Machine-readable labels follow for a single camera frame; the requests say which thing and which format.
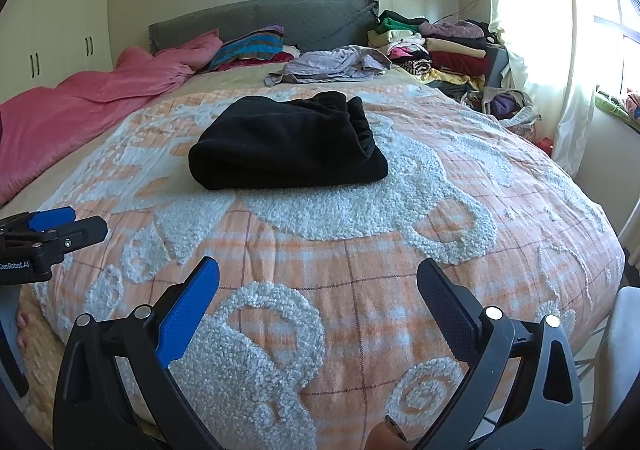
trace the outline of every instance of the blue gripper pad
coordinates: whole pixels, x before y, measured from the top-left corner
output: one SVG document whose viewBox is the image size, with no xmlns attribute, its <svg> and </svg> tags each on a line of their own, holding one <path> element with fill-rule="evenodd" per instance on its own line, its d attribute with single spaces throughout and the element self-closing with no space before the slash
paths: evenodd
<svg viewBox="0 0 640 450">
<path fill-rule="evenodd" d="M 431 258 L 418 266 L 417 281 L 418 290 L 453 356 L 473 366 L 480 356 L 482 306 L 466 287 L 452 284 Z"/>
<path fill-rule="evenodd" d="M 72 207 L 57 208 L 46 212 L 36 212 L 29 220 L 29 228 L 34 232 L 44 232 L 56 229 L 62 224 L 72 223 L 76 220 L 76 212 Z"/>
<path fill-rule="evenodd" d="M 172 361 L 184 356 L 200 320 L 218 291 L 218 263 L 210 257 L 205 257 L 189 276 L 186 284 L 186 288 L 158 329 L 156 355 L 165 369 Z"/>
</svg>

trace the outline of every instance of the green folded cloth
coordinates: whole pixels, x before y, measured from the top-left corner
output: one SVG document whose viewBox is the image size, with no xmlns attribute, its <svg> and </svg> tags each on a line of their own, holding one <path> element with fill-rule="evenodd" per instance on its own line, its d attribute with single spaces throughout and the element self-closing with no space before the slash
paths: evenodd
<svg viewBox="0 0 640 450">
<path fill-rule="evenodd" d="M 382 35 L 387 31 L 391 31 L 392 29 L 408 29 L 413 31 L 414 33 L 418 33 L 419 26 L 412 26 L 411 24 L 403 24 L 402 22 L 398 22 L 393 20 L 392 18 L 386 18 L 383 20 L 380 25 L 376 28 L 376 33 Z"/>
<path fill-rule="evenodd" d="M 631 119 L 626 112 L 626 109 L 621 104 L 607 98 L 604 94 L 596 93 L 596 107 L 598 107 L 602 112 L 606 112 L 607 114 L 622 120 L 627 125 L 632 126 L 635 130 L 640 131 L 640 125 Z"/>
</svg>

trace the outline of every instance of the pink comforter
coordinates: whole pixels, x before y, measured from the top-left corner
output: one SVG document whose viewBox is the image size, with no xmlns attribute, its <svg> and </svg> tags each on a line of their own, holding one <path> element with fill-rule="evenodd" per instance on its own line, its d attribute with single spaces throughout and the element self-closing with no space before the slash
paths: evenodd
<svg viewBox="0 0 640 450">
<path fill-rule="evenodd" d="M 129 47 L 111 73 L 76 73 L 54 89 L 31 89 L 0 106 L 0 206 L 63 157 L 175 91 L 220 46 L 214 30 L 155 57 Z"/>
</svg>

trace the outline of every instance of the silver screw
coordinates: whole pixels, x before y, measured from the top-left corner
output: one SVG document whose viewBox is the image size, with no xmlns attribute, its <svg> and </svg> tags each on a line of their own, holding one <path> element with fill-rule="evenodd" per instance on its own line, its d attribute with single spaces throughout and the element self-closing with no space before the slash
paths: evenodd
<svg viewBox="0 0 640 450">
<path fill-rule="evenodd" d="M 76 319 L 76 325 L 80 326 L 80 327 L 84 327 L 85 325 L 87 325 L 89 322 L 91 321 L 91 317 L 85 313 L 83 315 L 80 315 L 77 319 Z"/>
<path fill-rule="evenodd" d="M 499 320 L 502 318 L 502 311 L 495 306 L 490 306 L 484 310 L 484 314 L 487 315 L 491 320 Z"/>
<path fill-rule="evenodd" d="M 560 319 L 556 315 L 548 315 L 546 317 L 546 324 L 550 327 L 560 327 Z"/>
<path fill-rule="evenodd" d="M 145 318 L 149 318 L 151 315 L 151 308 L 148 305 L 141 305 L 133 312 L 133 316 L 135 316 L 139 320 L 144 320 Z"/>
</svg>

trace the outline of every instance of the yellow cloth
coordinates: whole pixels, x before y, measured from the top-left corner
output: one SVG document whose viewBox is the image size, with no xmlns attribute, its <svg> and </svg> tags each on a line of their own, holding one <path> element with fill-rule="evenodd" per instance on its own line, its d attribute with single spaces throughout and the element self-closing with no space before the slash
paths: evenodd
<svg viewBox="0 0 640 450">
<path fill-rule="evenodd" d="M 461 55 L 475 56 L 476 58 L 484 58 L 486 51 L 482 49 L 472 49 L 465 45 L 456 44 L 449 40 L 439 38 L 428 38 L 425 45 L 427 51 L 442 51 L 445 53 L 458 53 Z"/>
<path fill-rule="evenodd" d="M 440 80 L 442 82 L 449 82 L 454 85 L 471 85 L 475 91 L 481 91 L 484 88 L 484 75 L 479 77 L 471 77 L 467 75 L 446 73 L 444 71 L 438 71 L 433 67 L 429 69 L 428 73 L 423 74 L 419 79 L 423 84 L 428 84 L 434 80 Z"/>
<path fill-rule="evenodd" d="M 403 38 L 414 36 L 414 32 L 410 29 L 392 29 L 383 34 L 378 34 L 374 30 L 367 33 L 369 39 L 369 47 L 382 47 L 393 42 L 400 42 Z"/>
</svg>

